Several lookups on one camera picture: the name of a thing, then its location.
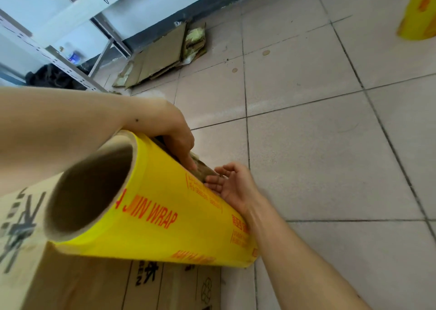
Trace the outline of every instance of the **hand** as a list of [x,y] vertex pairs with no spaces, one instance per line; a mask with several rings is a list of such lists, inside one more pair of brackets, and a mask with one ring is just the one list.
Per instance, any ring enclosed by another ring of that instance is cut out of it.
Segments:
[[216,167],[215,172],[220,175],[208,175],[204,185],[248,220],[250,205],[261,197],[250,170],[241,163],[231,162]]
[[188,170],[196,170],[197,164],[195,164],[191,155],[189,154],[194,145],[194,138],[188,125],[183,127],[181,131],[178,131],[172,135],[164,135],[163,140],[167,148],[177,156],[180,163]]

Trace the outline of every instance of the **person's right hand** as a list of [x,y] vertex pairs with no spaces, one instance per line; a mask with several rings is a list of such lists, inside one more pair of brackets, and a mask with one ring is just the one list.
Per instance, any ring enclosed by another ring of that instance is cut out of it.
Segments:
[[231,162],[216,167],[215,172],[220,175],[208,175],[204,185],[248,220],[250,204],[261,196],[250,170],[241,163]]

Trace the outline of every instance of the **forearm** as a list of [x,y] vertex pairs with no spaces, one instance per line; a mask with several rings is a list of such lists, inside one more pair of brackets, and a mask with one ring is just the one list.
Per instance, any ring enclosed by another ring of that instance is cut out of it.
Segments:
[[248,223],[282,310],[361,309],[368,305],[314,252],[263,197],[253,201]]
[[183,115],[163,99],[47,88],[0,89],[0,194],[62,172],[118,130],[169,135]]

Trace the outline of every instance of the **tiled floor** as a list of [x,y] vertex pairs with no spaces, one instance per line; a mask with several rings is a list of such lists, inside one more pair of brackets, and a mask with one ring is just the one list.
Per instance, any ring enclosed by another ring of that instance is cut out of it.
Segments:
[[[395,35],[407,1],[243,0],[206,19],[206,55],[133,91],[175,103],[208,165],[249,164],[384,310],[436,304],[436,38]],[[223,270],[223,310],[278,308],[261,259]]]

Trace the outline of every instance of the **person's right arm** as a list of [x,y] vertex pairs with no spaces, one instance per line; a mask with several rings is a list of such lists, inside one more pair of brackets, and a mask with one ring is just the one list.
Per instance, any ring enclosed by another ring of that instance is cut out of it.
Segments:
[[247,220],[282,310],[370,310],[261,195],[247,167],[232,162],[215,171],[221,176],[208,176],[205,185]]

